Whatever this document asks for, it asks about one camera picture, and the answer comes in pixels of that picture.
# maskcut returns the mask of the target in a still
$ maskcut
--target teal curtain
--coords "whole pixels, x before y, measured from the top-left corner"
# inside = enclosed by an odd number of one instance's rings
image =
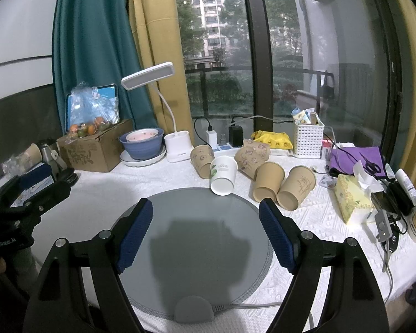
[[[127,0],[57,0],[52,41],[52,70],[62,129],[65,99],[85,81],[117,84],[121,119],[137,129],[157,127],[145,87],[126,91],[122,77],[141,70],[126,10]]]

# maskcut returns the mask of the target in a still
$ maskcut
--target pink bowl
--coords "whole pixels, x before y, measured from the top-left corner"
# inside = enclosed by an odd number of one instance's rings
[[[126,140],[129,142],[140,142],[142,140],[147,140],[153,138],[159,133],[157,129],[140,129],[129,133],[126,136]]]

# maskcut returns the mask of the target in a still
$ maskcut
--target building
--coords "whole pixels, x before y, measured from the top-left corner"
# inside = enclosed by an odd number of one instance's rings
[[[201,25],[205,28],[207,36],[204,38],[204,49],[196,55],[185,57],[185,67],[202,68],[221,66],[216,61],[215,49],[229,47],[229,40],[222,34],[227,25],[220,19],[220,11],[224,8],[224,0],[191,0],[191,6],[200,16]]]

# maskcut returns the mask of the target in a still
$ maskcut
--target silver screw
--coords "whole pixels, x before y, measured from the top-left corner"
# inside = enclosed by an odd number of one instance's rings
[[[350,246],[356,246],[356,245],[357,245],[357,240],[356,240],[356,239],[354,239],[354,238],[348,238],[348,239],[347,239],[347,243],[348,243],[348,245],[350,245]]]
[[[301,235],[302,235],[302,238],[307,239],[307,240],[310,240],[314,237],[313,233],[311,233],[311,231],[309,230],[302,231]]]
[[[100,239],[108,239],[111,236],[111,230],[102,230],[98,236]]]
[[[66,240],[63,238],[57,239],[55,241],[55,245],[58,247],[64,246],[66,243],[67,243]]]

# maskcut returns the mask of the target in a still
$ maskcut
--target white tablecloth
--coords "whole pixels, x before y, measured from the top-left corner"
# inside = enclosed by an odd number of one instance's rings
[[[325,165],[319,159],[270,156],[270,160],[282,165],[286,174],[296,165],[316,166],[317,171],[324,171]],[[166,158],[142,168],[119,164],[111,173],[79,173],[80,179],[72,188],[70,197],[46,212],[42,222],[34,229],[35,243],[32,251],[41,263],[57,238],[65,237],[70,242],[91,239],[99,231],[110,229],[115,220],[140,198],[183,187],[209,187],[209,181],[199,178],[190,161],[169,163]],[[250,197],[250,188],[251,180],[238,173],[233,193],[258,206]],[[385,298],[388,295],[389,278],[386,273],[382,273],[383,250],[376,242],[375,226],[346,226],[341,219],[333,191],[317,184],[299,209],[294,212],[280,209],[284,215],[293,218],[301,230],[311,230],[320,239],[342,242],[348,236],[356,238],[371,265],[382,296]],[[390,299],[394,299],[416,281],[416,244],[408,234],[400,236],[398,249],[390,260],[390,267],[394,277]],[[274,256],[268,275],[245,303],[282,301],[291,278],[292,275],[279,265]],[[95,302],[95,296],[88,289],[91,285],[89,271],[85,271],[84,280],[88,299]],[[329,268],[324,268],[312,308],[316,324],[322,312],[328,280]],[[278,307],[233,309],[217,315],[211,323],[198,325],[179,325],[149,316],[137,309],[136,314],[144,328],[153,332],[257,333],[267,330],[277,310]]]

